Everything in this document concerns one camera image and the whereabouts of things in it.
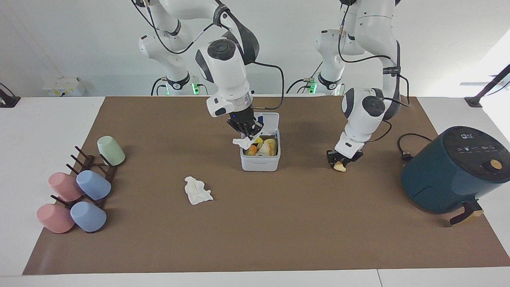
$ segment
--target white wall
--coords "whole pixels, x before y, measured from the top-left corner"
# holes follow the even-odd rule
[[[224,2],[258,37],[258,60],[280,65],[287,85],[309,76],[321,61],[314,49],[318,33],[338,28],[336,0]],[[0,0],[0,8],[0,81],[20,96],[42,96],[41,79],[55,74],[80,77],[89,95],[143,95],[162,74],[157,62],[138,51],[139,37],[153,31],[129,0]],[[507,0],[402,1],[394,30],[412,94],[444,95],[438,87],[477,63],[510,28],[509,8]],[[196,33],[208,23],[187,21]],[[211,30],[198,45],[222,34]],[[199,75],[194,51],[185,59]],[[378,87],[380,69],[378,60],[349,64],[344,80],[348,86]],[[247,71],[257,93],[278,93],[277,70],[249,65]]]

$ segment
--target white table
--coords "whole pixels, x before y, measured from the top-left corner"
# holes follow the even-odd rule
[[[0,109],[0,286],[510,286],[510,268],[20,276],[42,230],[35,212],[54,202],[47,180],[69,172],[69,155],[84,143],[103,100],[24,98],[14,109]],[[438,133],[471,126],[510,148],[483,110],[469,108],[463,99],[420,98],[420,103]],[[510,253],[510,185],[480,203]]]

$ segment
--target air fryer handle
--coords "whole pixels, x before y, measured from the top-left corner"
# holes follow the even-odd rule
[[[450,224],[452,226],[460,222],[464,222],[464,220],[472,220],[483,214],[483,209],[476,200],[464,202],[462,205],[464,206],[464,213],[450,219]]]

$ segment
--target blue cup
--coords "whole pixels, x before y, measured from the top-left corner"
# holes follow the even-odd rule
[[[93,171],[82,171],[76,177],[78,186],[93,200],[105,198],[112,190],[112,184]]]
[[[86,232],[96,232],[106,222],[106,212],[86,201],[73,205],[71,217]]]

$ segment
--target cup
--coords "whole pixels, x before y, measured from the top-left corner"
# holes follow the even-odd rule
[[[76,178],[69,174],[55,173],[49,177],[48,184],[62,200],[67,202],[75,201],[83,195],[83,191],[76,183]]]
[[[69,209],[53,203],[44,204],[36,213],[40,223],[53,233],[64,233],[74,226]]]
[[[93,200],[105,198],[112,190],[112,184],[93,171],[82,171],[76,177],[78,186]]]
[[[97,140],[97,148],[111,165],[119,165],[126,159],[119,144],[109,135]]]
[[[71,207],[71,217],[86,232],[96,232],[106,222],[106,212],[86,201]]]

